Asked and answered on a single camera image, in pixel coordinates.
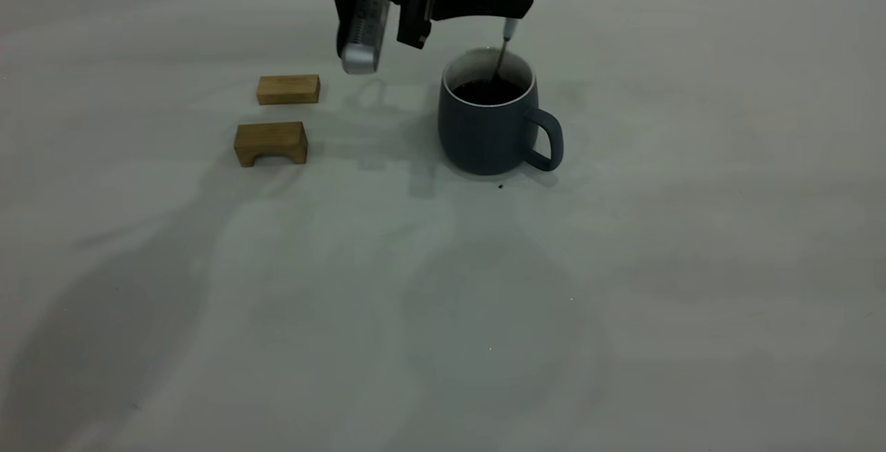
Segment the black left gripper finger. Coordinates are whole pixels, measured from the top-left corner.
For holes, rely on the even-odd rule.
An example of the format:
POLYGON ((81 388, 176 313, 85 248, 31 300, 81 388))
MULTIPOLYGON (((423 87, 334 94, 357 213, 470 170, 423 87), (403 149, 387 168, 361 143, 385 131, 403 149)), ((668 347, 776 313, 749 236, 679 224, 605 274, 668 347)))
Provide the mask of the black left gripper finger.
POLYGON ((431 19, 444 21, 474 16, 522 19, 532 4, 534 0, 434 0, 431 19))

